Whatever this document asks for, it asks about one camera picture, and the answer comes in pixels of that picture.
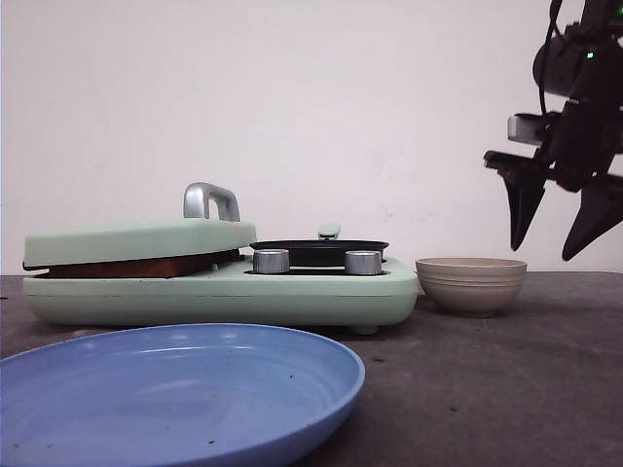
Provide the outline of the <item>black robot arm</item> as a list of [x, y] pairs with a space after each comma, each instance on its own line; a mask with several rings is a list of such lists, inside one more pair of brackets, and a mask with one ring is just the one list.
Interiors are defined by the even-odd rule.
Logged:
[[568, 261], [622, 221], [622, 178], [609, 171], [622, 153], [622, 4], [587, 1], [580, 21], [564, 29], [560, 9], [551, 3], [532, 75], [541, 96], [566, 103], [560, 111], [509, 117], [508, 139], [533, 145], [532, 157], [490, 150], [484, 164], [504, 181], [512, 249], [522, 244], [546, 181], [581, 195], [562, 251]]

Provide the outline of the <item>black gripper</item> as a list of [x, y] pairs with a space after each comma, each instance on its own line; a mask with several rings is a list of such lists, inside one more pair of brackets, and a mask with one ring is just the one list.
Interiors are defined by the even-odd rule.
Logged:
[[532, 157], [490, 150], [484, 164], [504, 180], [513, 251], [525, 239], [548, 180], [570, 192], [582, 189], [562, 252], [569, 261], [622, 221], [622, 177], [608, 172], [622, 151], [622, 110], [617, 104], [570, 99], [560, 113]]

